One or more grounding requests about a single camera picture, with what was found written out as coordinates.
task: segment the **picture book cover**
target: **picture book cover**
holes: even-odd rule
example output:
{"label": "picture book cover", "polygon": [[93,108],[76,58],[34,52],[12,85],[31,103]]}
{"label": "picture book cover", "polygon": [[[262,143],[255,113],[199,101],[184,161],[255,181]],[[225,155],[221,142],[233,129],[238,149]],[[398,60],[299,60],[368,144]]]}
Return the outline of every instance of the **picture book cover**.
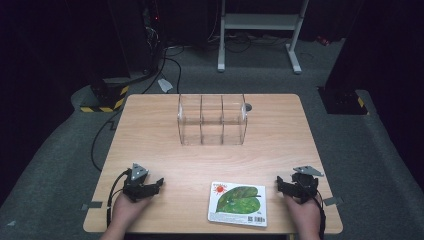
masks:
{"label": "picture book cover", "polygon": [[212,182],[208,220],[266,227],[265,186]]}

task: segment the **hazard tape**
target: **hazard tape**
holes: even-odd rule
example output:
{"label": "hazard tape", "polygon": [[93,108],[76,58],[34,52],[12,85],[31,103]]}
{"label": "hazard tape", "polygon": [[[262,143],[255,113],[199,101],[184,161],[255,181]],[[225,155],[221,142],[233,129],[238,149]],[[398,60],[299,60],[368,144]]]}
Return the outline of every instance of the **hazard tape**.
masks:
{"label": "hazard tape", "polygon": [[360,97],[358,97],[358,103],[359,103],[359,106],[361,107],[362,111],[364,111],[364,114],[365,115],[369,114],[367,108],[365,107],[364,101]]}
{"label": "hazard tape", "polygon": [[118,111],[124,103],[125,95],[128,92],[128,86],[121,89],[119,95],[117,94],[116,100],[109,106],[80,106],[82,112],[114,112]]}

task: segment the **clear acrylic box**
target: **clear acrylic box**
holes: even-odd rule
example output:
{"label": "clear acrylic box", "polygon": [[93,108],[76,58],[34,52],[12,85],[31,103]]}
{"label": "clear acrylic box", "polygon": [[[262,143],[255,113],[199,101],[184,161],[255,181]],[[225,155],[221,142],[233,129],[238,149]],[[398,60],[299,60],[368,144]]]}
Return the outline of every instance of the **clear acrylic box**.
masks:
{"label": "clear acrylic box", "polygon": [[247,128],[243,94],[181,94],[178,128],[182,145],[241,145]]}

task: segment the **human hand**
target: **human hand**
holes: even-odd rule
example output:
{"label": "human hand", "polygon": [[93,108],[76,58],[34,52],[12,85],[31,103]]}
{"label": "human hand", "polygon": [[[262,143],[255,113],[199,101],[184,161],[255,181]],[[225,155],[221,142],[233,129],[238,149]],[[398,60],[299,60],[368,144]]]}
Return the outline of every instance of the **human hand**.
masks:
{"label": "human hand", "polygon": [[313,199],[309,199],[307,202],[300,204],[293,197],[286,194],[283,195],[300,239],[320,239],[321,215],[316,202]]}
{"label": "human hand", "polygon": [[113,205],[112,221],[100,239],[123,239],[125,232],[149,205],[151,199],[152,197],[147,197],[133,202],[127,195],[120,193]]}

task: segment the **wrist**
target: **wrist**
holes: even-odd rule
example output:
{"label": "wrist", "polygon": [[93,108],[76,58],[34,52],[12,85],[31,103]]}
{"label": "wrist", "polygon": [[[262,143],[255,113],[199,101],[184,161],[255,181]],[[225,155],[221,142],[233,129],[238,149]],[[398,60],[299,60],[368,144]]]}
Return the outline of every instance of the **wrist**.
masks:
{"label": "wrist", "polygon": [[130,227],[130,224],[127,224],[125,221],[113,221],[110,223],[108,228],[112,228],[115,231],[126,232]]}
{"label": "wrist", "polygon": [[300,231],[299,232],[300,240],[320,240],[319,233],[311,231]]}
{"label": "wrist", "polygon": [[116,240],[124,239],[126,229],[118,224],[110,224],[106,229],[100,240]]}

